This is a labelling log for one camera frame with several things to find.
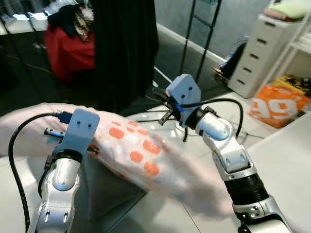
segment orange plastic bag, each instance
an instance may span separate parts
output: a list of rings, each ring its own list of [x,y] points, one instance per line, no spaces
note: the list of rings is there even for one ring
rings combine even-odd
[[[264,86],[253,102],[249,115],[281,128],[295,118],[309,99],[288,88]]]

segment white drawer unit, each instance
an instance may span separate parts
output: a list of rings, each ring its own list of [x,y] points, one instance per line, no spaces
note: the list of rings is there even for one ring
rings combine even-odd
[[[259,15],[228,86],[244,98],[252,97],[298,25]]]

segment wall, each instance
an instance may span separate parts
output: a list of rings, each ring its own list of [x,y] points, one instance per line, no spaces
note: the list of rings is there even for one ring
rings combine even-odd
[[[197,0],[195,13],[211,22],[215,10],[209,0]],[[223,0],[209,50],[221,57],[226,57],[232,46],[250,35],[258,14],[270,0]],[[192,0],[155,0],[157,22],[186,36]],[[190,40],[204,46],[208,29],[198,20],[193,19]]]

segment white shelf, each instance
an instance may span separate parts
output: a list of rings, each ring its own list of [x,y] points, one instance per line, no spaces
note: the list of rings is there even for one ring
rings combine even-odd
[[[296,41],[292,43],[292,46],[300,51],[306,52],[311,55],[311,44],[307,45],[299,41]]]

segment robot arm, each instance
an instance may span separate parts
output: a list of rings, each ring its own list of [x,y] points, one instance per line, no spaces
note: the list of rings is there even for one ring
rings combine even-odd
[[[69,233],[74,217],[74,197],[80,187],[78,170],[94,138],[99,116],[74,111],[62,142],[49,156],[51,167],[42,183],[42,200],[36,207],[28,233]]]
[[[190,75],[177,77],[166,89],[166,106],[197,102],[201,91]],[[213,161],[233,201],[232,207],[242,225],[241,233],[291,233],[291,229],[275,199],[269,195],[245,148],[237,142],[234,128],[215,116],[210,108],[178,108],[174,115],[182,127],[190,127],[202,136],[213,151]]]

